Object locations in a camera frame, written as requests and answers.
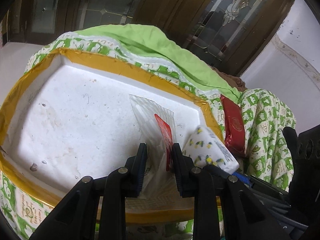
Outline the yellow-dotted tissue pack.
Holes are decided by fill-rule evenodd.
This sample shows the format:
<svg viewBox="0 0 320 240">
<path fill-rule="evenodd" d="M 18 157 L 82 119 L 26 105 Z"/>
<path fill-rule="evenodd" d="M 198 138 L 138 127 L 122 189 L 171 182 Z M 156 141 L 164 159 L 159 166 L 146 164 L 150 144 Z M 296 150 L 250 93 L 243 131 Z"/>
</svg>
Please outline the yellow-dotted tissue pack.
<svg viewBox="0 0 320 240">
<path fill-rule="evenodd" d="M 182 150 L 183 155 L 190 157 L 195 166 L 214 165 L 223 171 L 233 174 L 240 167 L 231 152 L 206 126 L 198 126 L 191 134 Z"/>
</svg>

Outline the red wrapped packet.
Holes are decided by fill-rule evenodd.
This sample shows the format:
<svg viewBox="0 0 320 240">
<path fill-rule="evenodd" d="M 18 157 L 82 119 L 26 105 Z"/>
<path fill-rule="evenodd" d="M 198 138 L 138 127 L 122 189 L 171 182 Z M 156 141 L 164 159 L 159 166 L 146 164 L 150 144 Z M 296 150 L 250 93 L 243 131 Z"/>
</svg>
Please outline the red wrapped packet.
<svg viewBox="0 0 320 240">
<path fill-rule="evenodd" d="M 240 107 L 224 95 L 220 100 L 225 114 L 225 146 L 234 156 L 244 158 L 245 128 Z"/>
</svg>

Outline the white tissue pack red label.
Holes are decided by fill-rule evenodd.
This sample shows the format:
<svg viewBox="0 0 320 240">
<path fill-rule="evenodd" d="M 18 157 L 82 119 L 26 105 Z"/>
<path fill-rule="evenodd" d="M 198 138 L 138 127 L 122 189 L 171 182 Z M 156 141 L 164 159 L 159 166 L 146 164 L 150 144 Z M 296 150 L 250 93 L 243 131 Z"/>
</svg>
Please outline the white tissue pack red label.
<svg viewBox="0 0 320 240">
<path fill-rule="evenodd" d="M 202 115 L 198 107 L 185 101 L 163 99 L 164 106 L 137 95 L 129 96 L 133 113 L 148 148 L 144 181 L 137 199 L 126 200 L 134 211 L 186 210 L 193 199 L 182 198 L 171 172 L 170 151 L 173 143 L 183 145 Z"/>
</svg>

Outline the white foam tray gold tape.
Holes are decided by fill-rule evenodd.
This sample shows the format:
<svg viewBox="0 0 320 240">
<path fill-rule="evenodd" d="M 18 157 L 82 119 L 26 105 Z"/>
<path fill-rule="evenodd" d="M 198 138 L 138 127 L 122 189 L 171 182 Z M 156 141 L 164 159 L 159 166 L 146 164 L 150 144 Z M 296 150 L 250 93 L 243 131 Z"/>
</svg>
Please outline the white foam tray gold tape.
<svg viewBox="0 0 320 240">
<path fill-rule="evenodd" d="M 25 73 L 1 106 L 1 171 L 16 212 L 31 207 L 22 191 L 56 206 L 84 176 L 101 178 L 123 166 L 145 141 L 130 96 L 174 114 L 181 146 L 197 126 L 219 133 L 207 96 L 113 57 L 58 48 Z"/>
</svg>

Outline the green patterned quilt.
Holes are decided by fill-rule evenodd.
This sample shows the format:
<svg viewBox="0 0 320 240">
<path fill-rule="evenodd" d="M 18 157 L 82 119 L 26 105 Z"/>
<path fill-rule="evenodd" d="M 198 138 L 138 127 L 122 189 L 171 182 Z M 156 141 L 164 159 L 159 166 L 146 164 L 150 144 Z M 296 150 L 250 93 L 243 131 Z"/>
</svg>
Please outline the green patterned quilt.
<svg viewBox="0 0 320 240">
<path fill-rule="evenodd" d="M 273 93 L 264 89 L 238 91 L 204 61 L 169 40 L 160 29 L 138 24 L 101 25 L 64 33 L 36 52 L 26 71 L 61 47 L 134 64 L 195 94 L 209 103 L 222 133 L 227 131 L 222 97 L 230 98 L 241 109 L 245 129 L 248 158 L 240 161 L 240 171 L 288 190 L 294 168 L 283 129 L 295 127 L 296 119 Z"/>
</svg>

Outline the wooden glass door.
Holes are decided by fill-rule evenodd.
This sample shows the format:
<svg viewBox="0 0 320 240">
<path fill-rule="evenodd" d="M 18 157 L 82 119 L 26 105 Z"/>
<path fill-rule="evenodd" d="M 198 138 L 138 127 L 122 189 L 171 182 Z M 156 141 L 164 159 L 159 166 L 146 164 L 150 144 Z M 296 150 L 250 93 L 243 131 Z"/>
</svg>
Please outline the wooden glass door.
<svg viewBox="0 0 320 240">
<path fill-rule="evenodd" d="M 208 65 L 241 75 L 294 0 L 1 0 L 1 43 L 45 45 L 103 24 L 154 25 Z"/>
</svg>

